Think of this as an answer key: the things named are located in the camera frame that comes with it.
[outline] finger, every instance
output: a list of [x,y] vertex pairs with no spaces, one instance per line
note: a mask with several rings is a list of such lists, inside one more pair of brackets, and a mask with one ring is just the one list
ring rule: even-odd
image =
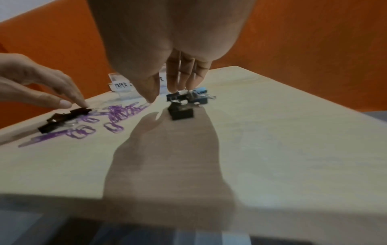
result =
[[211,63],[212,61],[203,62],[196,60],[195,71],[191,74],[185,85],[188,90],[196,88],[204,80],[204,77],[210,70]]
[[0,99],[56,109],[67,109],[73,105],[70,101],[27,88],[6,78],[0,78]]
[[166,61],[166,85],[168,91],[174,93],[177,91],[177,79],[179,77],[180,52],[172,50],[171,55]]
[[145,80],[131,80],[130,82],[148,103],[153,103],[160,93],[160,76],[158,73]]
[[192,56],[182,53],[181,55],[181,65],[180,65],[180,79],[179,83],[177,85],[178,90],[183,90],[185,89],[185,83],[189,79],[192,73],[192,69],[194,68],[195,65],[195,58]]
[[40,67],[37,69],[37,76],[39,79],[37,83],[48,86],[57,93],[65,95],[80,107],[88,107],[89,105],[86,103],[83,95],[74,84],[73,80],[64,73],[61,73],[61,71]]

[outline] hand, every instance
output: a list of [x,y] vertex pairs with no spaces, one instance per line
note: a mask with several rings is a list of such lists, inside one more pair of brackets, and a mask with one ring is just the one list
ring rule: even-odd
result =
[[63,72],[39,65],[21,54],[0,54],[0,101],[19,101],[56,109],[72,106],[70,101],[24,86],[30,83],[45,85],[80,107],[88,107],[77,86]]
[[193,89],[237,40],[256,0],[88,0],[112,67],[153,102]]

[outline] wooden tabletop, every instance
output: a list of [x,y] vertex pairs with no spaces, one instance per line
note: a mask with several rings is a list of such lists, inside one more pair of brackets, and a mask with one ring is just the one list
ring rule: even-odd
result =
[[[172,121],[165,95],[124,131],[19,145],[52,113],[0,130],[0,206],[337,243],[387,241],[387,124],[240,67]],[[94,108],[145,103],[108,92]]]

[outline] wooden table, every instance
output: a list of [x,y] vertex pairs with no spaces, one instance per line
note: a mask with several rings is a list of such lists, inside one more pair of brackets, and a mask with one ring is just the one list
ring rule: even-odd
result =
[[[165,95],[82,140],[18,148],[50,114],[0,131],[1,207],[330,243],[387,241],[387,124],[240,67],[171,121]],[[92,107],[119,102],[109,92]]]

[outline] orange backdrop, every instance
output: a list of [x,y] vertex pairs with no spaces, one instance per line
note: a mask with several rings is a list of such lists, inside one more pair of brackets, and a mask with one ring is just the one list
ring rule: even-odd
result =
[[[213,68],[238,65],[359,111],[386,110],[384,13],[385,0],[258,0]],[[0,44],[67,73],[86,98],[108,91],[112,70],[86,0],[57,0],[0,23]],[[0,103],[0,111],[1,128],[49,110]]]

